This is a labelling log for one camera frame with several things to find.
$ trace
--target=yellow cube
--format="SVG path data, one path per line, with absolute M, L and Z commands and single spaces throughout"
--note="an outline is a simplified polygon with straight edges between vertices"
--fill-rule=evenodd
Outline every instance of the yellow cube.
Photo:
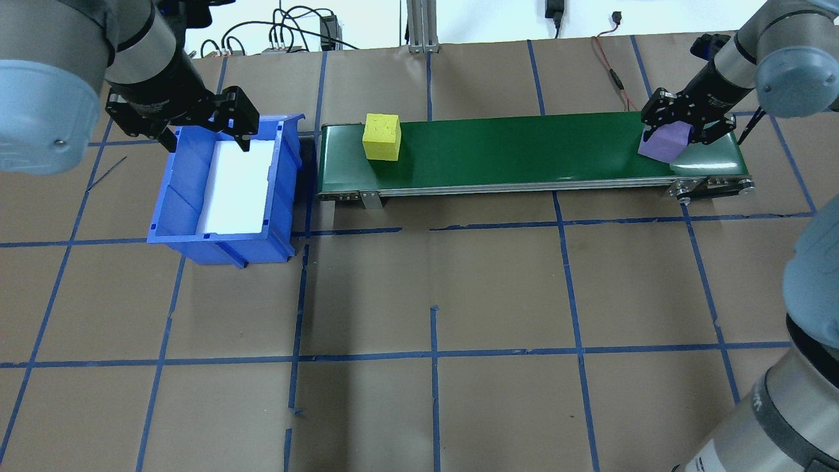
M 368 160 L 399 160 L 401 143 L 399 115 L 367 114 L 362 144 Z

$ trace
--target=power adapter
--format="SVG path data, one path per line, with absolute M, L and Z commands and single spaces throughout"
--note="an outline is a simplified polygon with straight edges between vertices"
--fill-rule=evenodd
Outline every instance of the power adapter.
M 562 25 L 563 14 L 565 14 L 565 0 L 545 0 L 545 18 L 554 19 L 557 33 Z
M 332 39 L 342 40 L 341 25 L 338 23 L 338 17 L 335 15 L 326 15 L 323 21 L 320 22 L 320 35 L 328 36 Z M 331 41 L 327 38 L 320 38 L 320 50 L 341 50 L 342 45 Z

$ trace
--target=black electrical box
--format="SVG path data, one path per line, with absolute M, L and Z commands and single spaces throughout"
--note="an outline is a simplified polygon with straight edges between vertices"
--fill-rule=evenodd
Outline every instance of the black electrical box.
M 341 37 L 341 25 L 338 24 L 337 16 L 326 15 L 323 17 L 323 20 L 320 22 L 320 35 L 338 39 L 339 41 L 343 39 Z M 320 38 L 320 50 L 341 50 L 343 49 L 341 46 L 341 44 L 330 39 Z

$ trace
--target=white wall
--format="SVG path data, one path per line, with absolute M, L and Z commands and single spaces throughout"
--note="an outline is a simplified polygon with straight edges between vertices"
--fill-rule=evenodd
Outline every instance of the white wall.
M 404 0 L 309 0 L 313 8 L 331 8 L 343 27 L 344 40 L 359 48 L 402 44 Z M 284 0 L 284 8 L 298 3 Z M 616 34 L 706 32 L 737 29 L 763 0 L 566 0 L 560 37 L 597 34 L 612 27 L 612 11 L 623 12 Z M 201 41 L 214 39 L 234 24 L 259 19 L 270 21 L 277 0 L 238 0 L 213 7 L 213 25 L 188 30 L 186 49 L 198 50 Z M 554 25 L 545 19 L 545 0 L 438 0 L 437 28 L 441 43 L 476 43 L 554 37 Z M 320 31 L 314 17 L 302 18 L 303 29 Z M 268 48 L 268 25 L 243 26 L 233 33 L 248 54 Z M 311 37 L 312 49 L 317 38 Z

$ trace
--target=green conveyor belt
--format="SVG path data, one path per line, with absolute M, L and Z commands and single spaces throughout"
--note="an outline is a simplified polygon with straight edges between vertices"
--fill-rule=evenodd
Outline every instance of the green conveyor belt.
M 369 161 L 363 124 L 325 126 L 318 195 L 386 195 L 667 185 L 745 176 L 733 134 L 692 145 L 671 166 L 638 154 L 639 113 L 402 123 L 399 161 Z

